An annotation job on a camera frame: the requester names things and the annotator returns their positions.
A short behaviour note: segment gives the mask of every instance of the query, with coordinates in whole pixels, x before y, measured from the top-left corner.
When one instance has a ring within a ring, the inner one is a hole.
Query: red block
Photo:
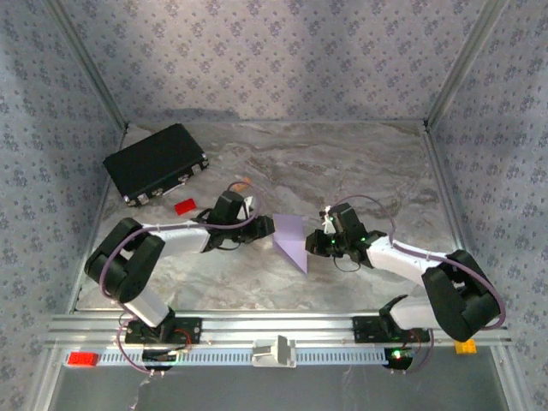
[[[68,358],[69,366],[96,366],[99,354],[72,352]]]
[[[192,211],[196,208],[196,203],[194,203],[194,200],[188,199],[181,201],[179,204],[175,204],[175,212],[177,213],[177,216],[180,216],[184,214],[185,212]]]

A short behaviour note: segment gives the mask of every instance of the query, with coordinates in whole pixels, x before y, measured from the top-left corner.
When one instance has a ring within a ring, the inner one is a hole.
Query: gray marble table
[[[368,194],[396,220],[396,239],[450,251],[453,241],[440,204],[420,124],[214,123],[189,124],[207,152],[209,169],[185,187],[136,209],[110,185],[95,236],[97,246],[123,217],[140,223],[174,223],[214,205],[234,180],[249,177],[261,191],[263,213],[305,217],[307,234],[320,228],[318,212],[350,194]],[[124,145],[149,133],[130,128]],[[193,198],[199,210],[178,217],[173,205]],[[368,229],[388,230],[388,220],[365,200],[352,201]],[[343,269],[354,268],[350,261]],[[271,238],[233,252],[181,253],[162,259],[151,284],[175,309],[285,309],[351,311],[378,308],[400,294],[423,290],[385,271],[341,272],[330,259],[308,257],[305,276],[280,255]],[[83,277],[79,310],[113,308],[98,285]]]

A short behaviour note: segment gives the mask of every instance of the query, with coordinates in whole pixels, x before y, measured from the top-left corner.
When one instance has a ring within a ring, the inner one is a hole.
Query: patterned wallpaper
[[[131,122],[424,118],[484,0],[66,0]]]
[[[548,3],[510,0],[434,132],[481,263],[548,409]]]
[[[0,409],[64,311],[119,133],[40,1],[0,2]]]

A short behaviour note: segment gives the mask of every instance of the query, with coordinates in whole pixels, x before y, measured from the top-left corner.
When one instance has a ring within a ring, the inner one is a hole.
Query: floor
[[[131,126],[124,146],[162,127]],[[454,249],[417,123],[216,123],[187,125],[210,167],[185,187],[146,206],[130,208],[111,185],[100,216],[97,246],[123,217],[174,223],[173,205],[193,198],[199,210],[214,205],[234,180],[248,177],[261,191],[263,213],[304,216],[307,234],[321,228],[318,212],[350,194],[368,194],[396,220],[396,238],[432,251]],[[374,205],[354,200],[368,229],[388,230]],[[342,269],[354,268],[342,261]],[[400,294],[419,295],[413,283],[389,272],[339,271],[332,260],[309,256],[308,274],[272,246],[271,238],[233,252],[181,253],[161,259],[151,285],[175,310],[296,309],[348,311],[378,308]],[[79,310],[114,308],[82,277]]]

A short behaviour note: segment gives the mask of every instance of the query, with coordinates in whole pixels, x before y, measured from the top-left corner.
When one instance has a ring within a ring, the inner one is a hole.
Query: purple triangle
[[[305,249],[305,230],[301,216],[290,214],[274,214],[275,232],[272,243],[278,250],[282,250],[305,274],[308,273],[307,250]]]

